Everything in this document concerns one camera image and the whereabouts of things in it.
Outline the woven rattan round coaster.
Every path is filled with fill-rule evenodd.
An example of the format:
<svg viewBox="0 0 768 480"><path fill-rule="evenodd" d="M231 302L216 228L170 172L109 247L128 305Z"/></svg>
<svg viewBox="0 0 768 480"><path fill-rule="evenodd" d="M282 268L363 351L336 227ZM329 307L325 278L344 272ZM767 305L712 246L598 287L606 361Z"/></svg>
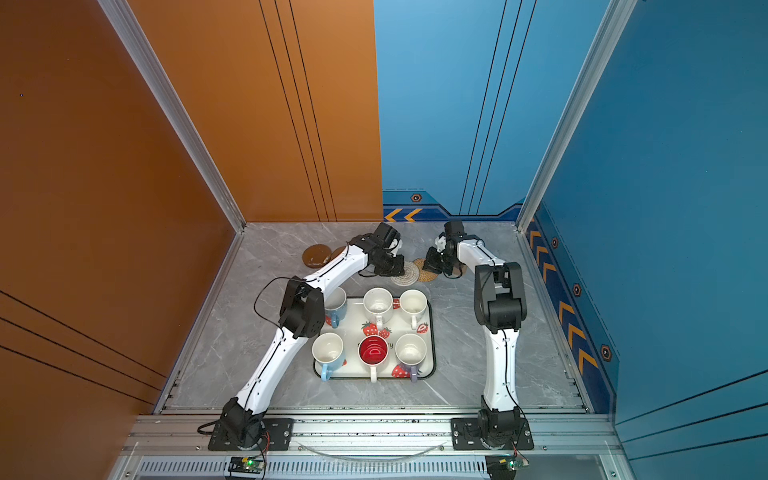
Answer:
<svg viewBox="0 0 768 480"><path fill-rule="evenodd" d="M425 260L423 258L416 259L413 261L414 265L418 269L419 277L418 281L422 283L428 283L436 280L439 276L438 273L429 271L425 269Z"/></svg>

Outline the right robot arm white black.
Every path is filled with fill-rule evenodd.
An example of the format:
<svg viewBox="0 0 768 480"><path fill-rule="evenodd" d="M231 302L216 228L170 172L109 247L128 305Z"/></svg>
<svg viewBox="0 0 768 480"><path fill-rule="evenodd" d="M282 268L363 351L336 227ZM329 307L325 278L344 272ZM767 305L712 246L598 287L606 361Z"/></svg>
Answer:
<svg viewBox="0 0 768 480"><path fill-rule="evenodd" d="M451 277L461 266L474 274L474 313L486 345L486 381L475 419L451 421L456 450L530 449L532 437L516 392L516 346L527 317L522 267L493 254L459 220L444 225L424 262Z"/></svg>

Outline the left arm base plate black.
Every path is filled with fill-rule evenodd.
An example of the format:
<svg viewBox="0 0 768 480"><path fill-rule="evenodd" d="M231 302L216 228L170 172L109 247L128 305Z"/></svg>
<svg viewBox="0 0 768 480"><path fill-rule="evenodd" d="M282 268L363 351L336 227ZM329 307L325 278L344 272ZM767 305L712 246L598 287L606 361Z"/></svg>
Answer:
<svg viewBox="0 0 768 480"><path fill-rule="evenodd" d="M207 445L210 451L287 451L293 434L292 418L265 418L251 422L244 433L232 433L220 420L214 423Z"/></svg>

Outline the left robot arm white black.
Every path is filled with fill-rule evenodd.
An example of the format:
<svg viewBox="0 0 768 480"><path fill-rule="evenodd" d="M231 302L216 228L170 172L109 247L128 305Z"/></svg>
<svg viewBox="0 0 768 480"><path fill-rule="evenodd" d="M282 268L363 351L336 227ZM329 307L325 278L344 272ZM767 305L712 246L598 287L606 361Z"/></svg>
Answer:
<svg viewBox="0 0 768 480"><path fill-rule="evenodd" d="M378 276L404 273L398 252L401 234L380 223L371 233L353 237L342 253L306 277L287 279L274 338L247 383L224 405L213 422L208 449L251 451L262 447L264 417L288 367L325 324L325 303L342 284L368 267Z"/></svg>

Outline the dark brown wooden round coaster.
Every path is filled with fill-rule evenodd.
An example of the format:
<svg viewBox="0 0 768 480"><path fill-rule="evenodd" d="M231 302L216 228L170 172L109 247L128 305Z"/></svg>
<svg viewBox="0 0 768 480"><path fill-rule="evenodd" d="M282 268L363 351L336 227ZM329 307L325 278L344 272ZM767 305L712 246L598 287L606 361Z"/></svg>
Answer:
<svg viewBox="0 0 768 480"><path fill-rule="evenodd" d="M302 262L311 269L319 269L325 266L331 259L332 250L325 244L314 244L307 247L302 253Z"/></svg>

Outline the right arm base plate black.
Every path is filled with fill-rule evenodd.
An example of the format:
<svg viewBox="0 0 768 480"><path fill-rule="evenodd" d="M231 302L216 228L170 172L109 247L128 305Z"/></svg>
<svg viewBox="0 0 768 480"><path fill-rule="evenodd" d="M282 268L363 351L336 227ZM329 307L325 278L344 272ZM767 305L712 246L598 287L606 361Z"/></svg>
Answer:
<svg viewBox="0 0 768 480"><path fill-rule="evenodd" d="M453 449L532 451L535 448L533 431L526 419L510 428L482 427L478 418L453 418L451 420Z"/></svg>

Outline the light brown wooden round coaster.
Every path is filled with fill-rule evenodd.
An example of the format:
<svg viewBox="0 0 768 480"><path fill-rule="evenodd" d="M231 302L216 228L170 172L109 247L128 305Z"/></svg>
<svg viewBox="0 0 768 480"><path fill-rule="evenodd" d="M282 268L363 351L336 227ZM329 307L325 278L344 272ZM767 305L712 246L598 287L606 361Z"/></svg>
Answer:
<svg viewBox="0 0 768 480"><path fill-rule="evenodd" d="M342 245L342 246L336 248L335 250L332 251L331 256L330 256L330 260L335 260L335 259L337 259L339 257L343 257L346 254L346 251L347 251L347 246L346 245Z"/></svg>

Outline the paw shaped wooden coaster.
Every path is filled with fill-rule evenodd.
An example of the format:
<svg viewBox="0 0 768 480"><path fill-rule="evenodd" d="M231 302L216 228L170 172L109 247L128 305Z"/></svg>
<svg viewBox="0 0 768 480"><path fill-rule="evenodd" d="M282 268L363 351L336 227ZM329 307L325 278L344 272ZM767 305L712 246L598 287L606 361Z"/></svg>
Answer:
<svg viewBox="0 0 768 480"><path fill-rule="evenodd" d="M458 266L455 266L453 268L452 275L454 277L462 276L462 275L464 275L466 273L466 271L467 271L467 266L464 265L464 264L459 264Z"/></svg>

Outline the multicolour woven rope coaster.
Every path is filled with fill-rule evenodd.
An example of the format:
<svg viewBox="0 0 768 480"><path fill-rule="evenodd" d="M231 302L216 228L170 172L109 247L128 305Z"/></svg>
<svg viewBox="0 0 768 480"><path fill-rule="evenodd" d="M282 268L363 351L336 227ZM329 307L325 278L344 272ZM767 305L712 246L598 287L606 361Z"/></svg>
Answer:
<svg viewBox="0 0 768 480"><path fill-rule="evenodd" d="M410 261L404 263L403 273L398 276L393 276L391 281L400 287L408 287L414 285L420 278L419 268Z"/></svg>

